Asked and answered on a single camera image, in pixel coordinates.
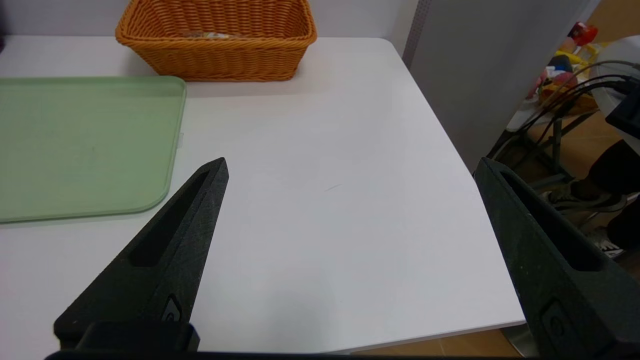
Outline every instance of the green tray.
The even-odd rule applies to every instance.
[[[171,76],[0,79],[0,222],[156,205],[185,92]]]

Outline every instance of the wicker basket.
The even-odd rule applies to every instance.
[[[187,81],[289,80],[316,38],[307,0],[131,0],[116,29],[158,74]]]

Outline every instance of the wooden floor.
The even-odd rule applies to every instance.
[[[567,125],[573,119],[566,119]],[[536,126],[529,131],[530,137],[537,140],[545,126]],[[613,126],[605,122],[602,113],[597,112],[573,131],[562,137],[560,162],[575,177],[582,179],[587,176],[593,163],[611,145],[622,140]]]
[[[520,357],[499,330],[377,348],[353,355]]]

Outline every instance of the sneaker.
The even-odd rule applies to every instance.
[[[596,227],[586,233],[585,236],[593,243],[593,245],[596,245],[600,251],[604,252],[604,254],[609,256],[611,259],[615,259],[624,252],[623,249],[619,248],[609,240],[607,229],[604,226]]]
[[[573,181],[561,188],[543,192],[540,196],[562,214],[578,211],[612,213],[627,205],[627,198],[622,195],[601,194],[594,200],[580,199],[571,193],[572,184]]]

